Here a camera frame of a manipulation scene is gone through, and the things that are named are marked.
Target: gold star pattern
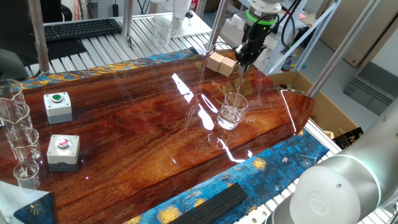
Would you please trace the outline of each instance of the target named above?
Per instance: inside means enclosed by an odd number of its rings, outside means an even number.
[[[267,162],[260,157],[256,157],[251,164],[256,168],[257,170],[265,170],[266,169],[266,164]]]
[[[44,212],[43,205],[40,202],[34,202],[29,207],[26,208],[28,212],[33,215],[38,215]]]
[[[256,209],[257,209],[257,205],[253,205],[251,208],[249,208],[249,210],[246,212],[246,214],[249,214],[249,213],[253,212]]]
[[[160,211],[157,214],[157,219],[160,221],[161,224],[166,224],[169,223],[176,218],[178,218],[182,213],[180,210],[174,206],[170,206],[169,208],[166,208],[165,210]]]
[[[138,224],[141,221],[141,215],[130,219],[129,221],[125,222],[124,224]]]
[[[193,204],[193,207],[196,208],[197,206],[201,205],[203,202],[205,202],[205,199],[199,198],[199,199]]]

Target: blue fabric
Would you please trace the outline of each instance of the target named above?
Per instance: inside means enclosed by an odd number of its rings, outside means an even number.
[[[53,224],[52,197],[48,193],[38,200],[18,209],[14,216],[25,224]]]

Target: red wood grain surface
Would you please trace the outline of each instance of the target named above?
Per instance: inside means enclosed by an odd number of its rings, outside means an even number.
[[[314,100],[280,92],[253,67],[240,91],[249,108],[237,128],[222,130],[217,111],[239,76],[205,64],[201,55],[24,91],[45,163],[52,134],[80,137],[78,172],[41,170],[39,189],[52,193],[58,223],[125,222],[304,127]],[[43,95],[63,91],[73,121],[49,125]],[[16,164],[1,130],[0,180],[17,184]]]

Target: glass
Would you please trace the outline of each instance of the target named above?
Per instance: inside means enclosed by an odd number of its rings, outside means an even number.
[[[246,110],[249,103],[245,97],[237,93],[228,93],[225,96],[224,103],[218,112],[218,124],[227,130],[237,127],[242,117],[243,111]]]
[[[0,80],[0,106],[5,101],[25,103],[22,84],[17,80]]]
[[[14,177],[18,186],[36,190],[39,187],[39,165],[35,161],[23,162],[14,168]]]
[[[39,144],[39,133],[28,127],[19,128],[7,134],[18,162],[38,160],[42,157]]]
[[[155,45],[165,47],[169,44],[172,23],[164,17],[154,17],[155,20]]]
[[[0,118],[4,121],[7,131],[17,131],[20,127],[32,127],[30,108],[26,103],[3,101],[0,105]]]

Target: red button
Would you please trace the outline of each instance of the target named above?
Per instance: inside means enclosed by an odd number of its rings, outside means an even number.
[[[61,138],[58,140],[58,147],[61,149],[65,149],[66,147],[69,146],[69,141],[65,138]]]

